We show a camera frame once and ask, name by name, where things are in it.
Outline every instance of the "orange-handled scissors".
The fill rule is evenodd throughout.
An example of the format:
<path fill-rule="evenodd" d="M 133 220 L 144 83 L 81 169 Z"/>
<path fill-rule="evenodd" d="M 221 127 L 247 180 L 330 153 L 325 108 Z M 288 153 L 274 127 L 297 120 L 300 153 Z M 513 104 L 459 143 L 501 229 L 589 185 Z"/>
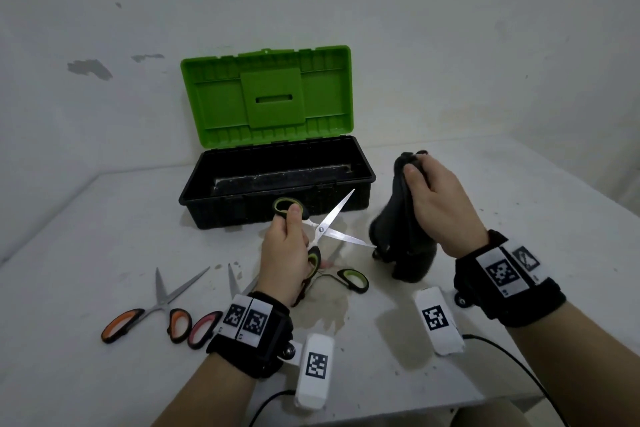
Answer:
<path fill-rule="evenodd" d="M 120 314 L 117 318 L 113 319 L 107 327 L 105 327 L 104 331 L 100 335 L 100 338 L 103 342 L 110 344 L 116 339 L 124 336 L 128 333 L 133 326 L 138 324 L 144 318 L 146 318 L 149 314 L 156 310 L 163 310 L 168 313 L 169 317 L 169 327 L 167 328 L 167 333 L 169 334 L 169 338 L 171 342 L 178 344 L 189 336 L 189 332 L 191 332 L 191 314 L 189 314 L 185 309 L 171 309 L 169 310 L 169 303 L 173 301 L 177 296 L 186 291 L 198 278 L 202 277 L 204 272 L 209 270 L 211 267 L 205 268 L 202 272 L 197 274 L 194 278 L 185 282 L 180 287 L 175 289 L 171 294 L 166 293 L 166 289 L 164 288 L 164 282 L 162 280 L 162 276 L 160 275 L 160 270 L 156 268 L 156 305 L 151 307 L 150 309 L 131 309 L 127 310 Z M 187 329 L 183 333 L 178 333 L 178 320 L 181 318 L 185 318 L 187 320 Z"/>

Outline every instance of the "white device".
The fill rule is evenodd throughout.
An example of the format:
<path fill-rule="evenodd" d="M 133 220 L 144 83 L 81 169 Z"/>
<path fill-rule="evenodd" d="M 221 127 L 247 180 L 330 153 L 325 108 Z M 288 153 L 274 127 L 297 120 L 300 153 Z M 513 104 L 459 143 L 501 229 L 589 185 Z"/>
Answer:
<path fill-rule="evenodd" d="M 309 410 L 320 410 L 329 397 L 335 342 L 332 337 L 311 333 L 304 346 L 295 341 L 290 343 L 296 349 L 295 356 L 290 360 L 281 359 L 300 367 L 295 404 Z"/>
<path fill-rule="evenodd" d="M 458 332 L 440 287 L 416 291 L 413 293 L 413 302 L 437 355 L 462 353 L 465 350 L 465 342 Z"/>

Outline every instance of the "black cable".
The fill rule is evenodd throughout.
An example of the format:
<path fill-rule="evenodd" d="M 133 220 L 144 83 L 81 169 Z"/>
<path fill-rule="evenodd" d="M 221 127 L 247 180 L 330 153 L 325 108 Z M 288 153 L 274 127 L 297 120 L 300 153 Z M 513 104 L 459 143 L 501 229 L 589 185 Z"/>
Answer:
<path fill-rule="evenodd" d="M 477 339 L 478 341 L 484 341 L 488 344 L 491 344 L 491 346 L 495 346 L 496 348 L 498 348 L 500 351 L 502 351 L 505 355 L 507 355 L 509 358 L 511 358 L 513 361 L 515 361 L 518 366 L 520 368 L 522 368 L 525 373 L 527 375 L 529 375 L 529 377 L 534 381 L 534 383 L 538 386 L 538 388 L 540 389 L 540 391 L 542 393 L 544 393 L 545 397 L 547 397 L 547 400 L 549 400 L 549 403 L 551 404 L 551 407 L 554 408 L 554 410 L 556 411 L 556 414 L 558 414 L 558 417 L 560 417 L 560 420 L 562 420 L 562 423 L 565 425 L 565 427 L 569 427 L 569 424 L 567 423 L 566 420 L 564 420 L 564 416 L 562 415 L 562 413 L 560 413 L 560 409 L 558 408 L 558 406 L 555 404 L 555 402 L 551 399 L 551 397 L 549 397 L 549 393 L 548 391 L 545 390 L 545 388 L 542 386 L 542 383 L 540 383 L 538 381 L 538 379 L 533 375 L 532 372 L 530 372 L 529 368 L 527 368 L 526 366 L 524 366 L 519 359 L 517 359 L 515 356 L 513 356 L 509 351 L 505 350 L 502 346 L 500 346 L 498 343 L 495 343 L 493 341 L 491 341 L 490 339 L 484 338 L 482 336 L 476 336 L 475 334 L 462 334 L 462 339 Z"/>
<path fill-rule="evenodd" d="M 255 420 L 258 418 L 258 415 L 260 415 L 260 412 L 262 411 L 262 409 L 266 407 L 271 400 L 273 400 L 274 398 L 280 397 L 282 395 L 295 395 L 295 394 L 296 394 L 295 390 L 283 390 L 281 392 L 274 393 L 273 395 L 271 395 L 267 400 L 262 402 L 262 405 L 260 406 L 258 411 L 255 413 L 253 418 L 251 419 L 251 422 L 249 423 L 249 427 L 253 427 L 253 424 L 255 423 Z"/>

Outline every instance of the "forearm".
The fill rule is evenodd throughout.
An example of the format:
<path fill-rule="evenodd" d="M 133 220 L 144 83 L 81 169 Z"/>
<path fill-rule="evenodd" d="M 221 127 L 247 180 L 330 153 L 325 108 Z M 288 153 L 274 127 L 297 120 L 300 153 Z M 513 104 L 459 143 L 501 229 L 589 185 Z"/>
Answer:
<path fill-rule="evenodd" d="M 572 426 L 639 424 L 640 357 L 572 304 L 508 331 Z"/>
<path fill-rule="evenodd" d="M 208 355 L 152 427 L 236 427 L 255 383 L 217 354 Z"/>

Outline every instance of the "white table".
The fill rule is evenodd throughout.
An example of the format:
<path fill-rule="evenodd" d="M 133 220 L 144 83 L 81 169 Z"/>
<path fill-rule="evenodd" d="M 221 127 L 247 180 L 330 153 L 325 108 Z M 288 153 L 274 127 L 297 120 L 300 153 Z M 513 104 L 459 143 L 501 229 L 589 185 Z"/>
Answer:
<path fill-rule="evenodd" d="M 378 177 L 371 203 L 340 214 L 335 228 L 366 239 L 390 196 L 394 159 L 420 148 L 458 174 L 487 227 L 530 246 L 578 307 L 640 353 L 640 220 L 508 137 L 365 149 Z M 120 312 L 155 303 L 156 267 L 172 290 L 212 266 L 173 303 L 195 319 L 228 305 L 227 263 L 238 262 L 241 287 L 257 273 L 267 224 L 196 229 L 178 204 L 190 172 L 169 167 L 99 177 L 0 268 L 0 425 L 146 425 L 196 370 L 204 351 L 172 344 L 163 314 L 112 345 L 99 338 Z M 336 245 L 321 241 L 325 256 Z M 309 414 L 289 398 L 276 401 L 260 425 L 539 395 L 524 372 L 486 344 L 469 343 L 461 356 L 433 354 L 410 293 L 452 289 L 453 260 L 442 252 L 426 281 L 414 285 L 391 280 L 364 247 L 344 246 L 337 263 L 362 270 L 369 292 L 320 281 L 292 312 L 297 341 L 308 332 L 335 336 L 327 406 Z M 453 308 L 462 332 L 491 337 L 522 358 L 499 323 L 477 308 Z M 296 375 L 285 366 L 261 382 L 249 413 L 271 393 L 294 387 Z"/>

